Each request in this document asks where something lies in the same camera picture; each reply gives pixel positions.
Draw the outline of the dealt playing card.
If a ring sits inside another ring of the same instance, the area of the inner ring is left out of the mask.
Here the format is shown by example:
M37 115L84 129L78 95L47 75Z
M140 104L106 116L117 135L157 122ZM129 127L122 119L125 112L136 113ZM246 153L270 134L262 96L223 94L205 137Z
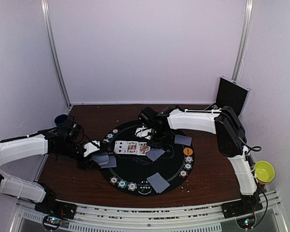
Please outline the dealt playing card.
M179 134L177 134L175 136L175 139L174 139L174 143L175 144L187 145L187 146L191 145L191 141L192 141L191 137L184 136L184 135L179 135Z
M109 158L108 163L101 165L101 168L102 169L105 169L105 168L115 168L116 166L117 166L116 157L115 156L111 156Z
M146 179L156 193L164 192L170 184L159 174L155 173Z

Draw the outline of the green-white single poker chip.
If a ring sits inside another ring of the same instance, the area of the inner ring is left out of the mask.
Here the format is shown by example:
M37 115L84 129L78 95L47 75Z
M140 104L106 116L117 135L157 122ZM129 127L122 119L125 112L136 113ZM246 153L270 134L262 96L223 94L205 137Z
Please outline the green-white single poker chip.
M114 134L113 133L109 133L106 135L107 139L112 140L114 138Z

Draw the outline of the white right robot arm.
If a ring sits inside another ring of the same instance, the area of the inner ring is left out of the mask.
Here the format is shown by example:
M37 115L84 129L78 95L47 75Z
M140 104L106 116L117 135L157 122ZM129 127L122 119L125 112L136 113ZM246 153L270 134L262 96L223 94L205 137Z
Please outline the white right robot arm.
M151 107L143 109L138 118L151 129L151 143L157 145L174 130L205 131L217 136L219 152L231 162L237 177L241 195L238 203L241 213L249 213L256 205L253 196L257 191L257 180L251 151L260 151L247 144L245 129L230 106L216 110L189 110L166 108L156 112Z

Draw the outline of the orange round dealer button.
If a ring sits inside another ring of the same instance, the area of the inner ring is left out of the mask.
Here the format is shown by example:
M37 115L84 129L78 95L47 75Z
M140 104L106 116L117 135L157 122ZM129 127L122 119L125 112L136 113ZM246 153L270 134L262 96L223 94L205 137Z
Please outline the orange round dealer button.
M193 149L186 147L184 148L183 153L185 154L185 156L191 156L193 155Z

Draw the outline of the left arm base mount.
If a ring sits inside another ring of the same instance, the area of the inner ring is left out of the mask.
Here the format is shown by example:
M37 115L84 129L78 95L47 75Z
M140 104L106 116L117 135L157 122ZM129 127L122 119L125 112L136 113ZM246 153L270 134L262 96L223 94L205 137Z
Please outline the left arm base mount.
M48 208L45 204L35 203L36 211L56 216L60 219L74 219L77 206L73 203L55 201L55 206Z

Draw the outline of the blue-backed playing card deck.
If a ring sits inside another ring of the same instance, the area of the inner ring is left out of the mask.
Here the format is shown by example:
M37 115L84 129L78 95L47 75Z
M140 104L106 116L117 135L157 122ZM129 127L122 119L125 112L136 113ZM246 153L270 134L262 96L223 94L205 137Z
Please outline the blue-backed playing card deck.
M107 152L101 152L92 155L91 160L102 166L109 162L109 154Z

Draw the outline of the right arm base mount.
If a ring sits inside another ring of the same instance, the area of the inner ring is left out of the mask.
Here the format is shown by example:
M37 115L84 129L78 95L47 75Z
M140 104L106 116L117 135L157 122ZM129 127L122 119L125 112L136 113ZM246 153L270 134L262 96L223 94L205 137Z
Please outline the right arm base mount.
M256 203L252 205L249 202L244 202L243 200L238 200L229 203L223 203L221 205L222 213L224 218L239 217L246 214L253 214L255 211L262 210L262 203Z

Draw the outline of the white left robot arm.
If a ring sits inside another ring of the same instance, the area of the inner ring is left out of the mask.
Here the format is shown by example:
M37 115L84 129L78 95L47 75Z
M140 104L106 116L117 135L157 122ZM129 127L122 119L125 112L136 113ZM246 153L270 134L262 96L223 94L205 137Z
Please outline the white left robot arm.
M56 154L76 160L80 169L87 170L100 167L92 156L105 150L105 142L91 140L81 125L66 119L59 127L0 140L0 167L32 156ZM56 194L48 186L23 180L3 170L0 170L0 194L40 204L50 215L60 210Z

